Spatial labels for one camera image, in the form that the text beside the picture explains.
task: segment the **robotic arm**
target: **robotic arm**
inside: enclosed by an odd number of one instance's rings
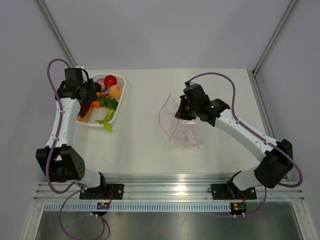
[[[92,78],[84,81],[81,68],[67,68],[64,74],[65,80],[57,90],[63,107],[62,122],[60,123],[59,102],[56,101],[56,115],[50,138],[45,148],[37,149],[35,157],[45,175],[49,161],[51,182],[77,181],[87,186],[85,194],[88,199],[99,199],[107,192],[105,177],[100,172],[86,168],[83,158],[72,147],[77,115],[82,104],[98,100],[96,87]],[[56,139],[52,155],[49,157]]]
[[[180,97],[181,102],[175,117],[182,120],[193,120],[199,117],[201,121],[208,122],[211,126],[234,137],[260,162],[251,169],[237,172],[228,180],[226,189],[229,195],[234,198],[248,188],[261,185],[272,189],[293,168],[293,164],[285,156],[267,144],[274,144],[292,158],[293,150],[289,141],[284,139],[279,142],[241,120],[266,140],[262,141],[239,124],[240,119],[234,118],[228,104],[218,98],[211,101],[201,85],[197,83],[190,85],[186,82],[186,86],[183,90],[184,95]]]

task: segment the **metal floor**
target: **metal floor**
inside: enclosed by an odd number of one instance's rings
[[[248,203],[254,210],[257,203]],[[43,212],[37,240],[68,240],[61,231],[59,212]],[[102,224],[94,217],[77,218],[84,212],[64,212],[67,231],[83,240],[98,236]],[[266,203],[254,216],[233,219],[227,213],[199,212],[108,212],[109,240],[302,240],[290,203]],[[108,229],[101,240],[107,239]]]

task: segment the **white wall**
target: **white wall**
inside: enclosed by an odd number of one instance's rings
[[[258,79],[277,137],[293,144],[293,157],[304,173],[302,189],[320,232],[319,13],[318,0],[299,2]]]
[[[88,69],[253,69],[289,0],[45,0]]]
[[[36,149],[45,146],[55,116],[47,64],[64,55],[35,1],[2,2],[0,33],[0,233],[17,240],[44,177]],[[58,63],[52,78],[58,84],[63,76]]]

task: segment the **white tabletop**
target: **white tabletop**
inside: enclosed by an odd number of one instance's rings
[[[76,124],[74,148],[86,167],[114,174],[221,174],[236,173],[259,162],[240,143],[221,130],[201,122],[204,148],[181,149],[170,142],[158,123],[158,113],[168,92],[179,103],[184,82],[191,77],[218,72],[230,77],[236,87],[235,111],[246,122],[264,132],[263,123],[246,69],[135,69],[89,70],[94,74],[117,74],[126,89],[113,132],[101,127]],[[222,77],[209,75],[195,82],[211,100],[229,105],[232,87]]]

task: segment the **plastic bag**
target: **plastic bag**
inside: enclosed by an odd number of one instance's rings
[[[184,149],[203,148],[201,121],[199,119],[188,121],[175,118],[178,108],[179,105],[171,97],[171,93],[169,92],[168,98],[158,114],[158,122],[161,130],[169,141]]]

